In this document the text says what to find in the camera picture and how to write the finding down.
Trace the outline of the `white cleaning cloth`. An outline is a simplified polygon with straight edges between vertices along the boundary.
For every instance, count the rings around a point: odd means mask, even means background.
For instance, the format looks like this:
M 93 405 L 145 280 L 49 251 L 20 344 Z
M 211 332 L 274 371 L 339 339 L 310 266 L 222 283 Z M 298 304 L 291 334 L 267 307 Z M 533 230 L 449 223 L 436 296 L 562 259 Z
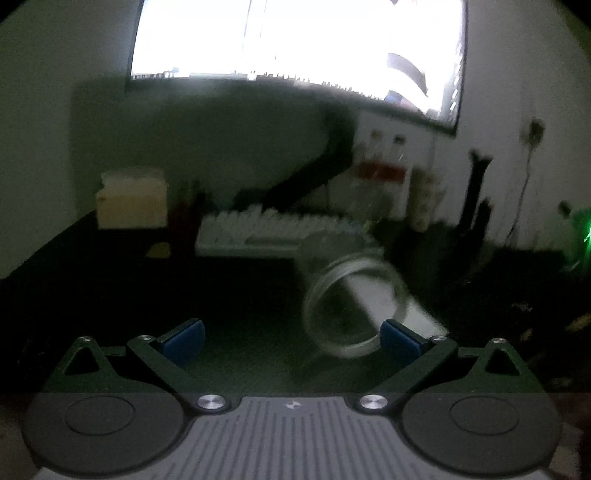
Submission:
M 393 319 L 426 339 L 448 335 L 448 330 L 408 294 L 405 285 L 370 273 L 356 273 L 344 279 L 344 286 L 377 329 Z

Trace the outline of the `clear glass jar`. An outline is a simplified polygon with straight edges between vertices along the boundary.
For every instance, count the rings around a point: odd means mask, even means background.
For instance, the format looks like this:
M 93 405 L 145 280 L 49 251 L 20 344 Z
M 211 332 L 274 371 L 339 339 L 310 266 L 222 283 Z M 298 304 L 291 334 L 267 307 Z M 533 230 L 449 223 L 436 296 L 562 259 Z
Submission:
M 295 262 L 307 287 L 304 331 L 322 353 L 342 359 L 370 355 L 381 347 L 380 332 L 389 321 L 411 344 L 448 335 L 367 236 L 311 234 L 297 248 Z

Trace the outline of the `white mechanical keyboard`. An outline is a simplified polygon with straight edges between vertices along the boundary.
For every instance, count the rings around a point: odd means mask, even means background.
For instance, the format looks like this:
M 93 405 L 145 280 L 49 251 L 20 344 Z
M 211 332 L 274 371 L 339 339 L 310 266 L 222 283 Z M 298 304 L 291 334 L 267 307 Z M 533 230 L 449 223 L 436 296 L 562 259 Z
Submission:
M 301 242 L 318 233 L 370 236 L 348 218 L 280 213 L 254 205 L 245 211 L 222 211 L 202 219 L 195 250 L 204 256 L 291 258 Z

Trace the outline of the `yellow tissue box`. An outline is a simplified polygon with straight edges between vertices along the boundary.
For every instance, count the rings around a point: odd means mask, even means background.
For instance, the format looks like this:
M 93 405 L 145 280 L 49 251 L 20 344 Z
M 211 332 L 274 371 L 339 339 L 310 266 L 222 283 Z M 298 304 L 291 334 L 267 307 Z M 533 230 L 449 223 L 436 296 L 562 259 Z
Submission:
M 100 229 L 150 229 L 167 225 L 167 190 L 162 169 L 125 167 L 101 174 L 96 193 Z

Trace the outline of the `black forked stand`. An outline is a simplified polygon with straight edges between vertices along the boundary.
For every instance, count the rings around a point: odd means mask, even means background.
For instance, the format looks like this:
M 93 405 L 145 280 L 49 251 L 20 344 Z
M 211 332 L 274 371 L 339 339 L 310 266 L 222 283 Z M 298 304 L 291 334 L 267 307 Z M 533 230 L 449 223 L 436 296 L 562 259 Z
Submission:
M 472 228 L 484 177 L 494 159 L 493 156 L 482 155 L 477 149 L 471 149 L 469 151 L 469 157 L 471 160 L 471 172 L 459 222 L 459 227 L 464 231 Z

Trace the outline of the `bottle with black cap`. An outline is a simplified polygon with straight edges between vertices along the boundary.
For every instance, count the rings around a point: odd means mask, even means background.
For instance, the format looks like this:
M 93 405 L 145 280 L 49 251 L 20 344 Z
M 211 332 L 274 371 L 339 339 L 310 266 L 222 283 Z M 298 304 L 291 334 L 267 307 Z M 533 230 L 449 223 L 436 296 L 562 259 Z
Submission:
M 394 136 L 390 157 L 394 167 L 394 179 L 399 183 L 404 183 L 408 173 L 405 135 Z

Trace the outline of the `black monitor stand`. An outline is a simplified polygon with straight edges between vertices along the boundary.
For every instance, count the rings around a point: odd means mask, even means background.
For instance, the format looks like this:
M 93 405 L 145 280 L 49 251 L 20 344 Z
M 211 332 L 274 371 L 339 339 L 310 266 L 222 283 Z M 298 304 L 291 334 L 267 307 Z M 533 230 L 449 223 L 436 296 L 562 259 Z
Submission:
M 353 114 L 345 107 L 326 107 L 322 127 L 328 138 L 321 155 L 305 161 L 273 186 L 238 192 L 231 207 L 245 210 L 247 206 L 259 204 L 280 211 L 297 210 L 304 198 L 351 168 L 356 133 Z

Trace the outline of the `bottle with tan cap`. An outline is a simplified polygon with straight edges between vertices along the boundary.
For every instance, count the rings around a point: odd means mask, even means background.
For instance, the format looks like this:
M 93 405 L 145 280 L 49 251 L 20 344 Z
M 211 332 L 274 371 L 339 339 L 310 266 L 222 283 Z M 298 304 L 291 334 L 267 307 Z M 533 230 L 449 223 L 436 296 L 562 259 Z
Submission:
M 384 133 L 381 130 L 375 129 L 370 133 L 370 142 L 366 151 L 368 177 L 370 179 L 376 179 L 379 176 L 383 163 L 383 140 Z

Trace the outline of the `curved computer monitor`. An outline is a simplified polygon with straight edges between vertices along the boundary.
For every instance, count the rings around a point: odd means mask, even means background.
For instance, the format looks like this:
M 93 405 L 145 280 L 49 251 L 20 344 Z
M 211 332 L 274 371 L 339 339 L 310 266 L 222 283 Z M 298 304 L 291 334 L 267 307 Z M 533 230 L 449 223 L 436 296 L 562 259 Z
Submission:
M 464 1 L 143 1 L 127 78 L 268 83 L 454 134 L 467 29 Z

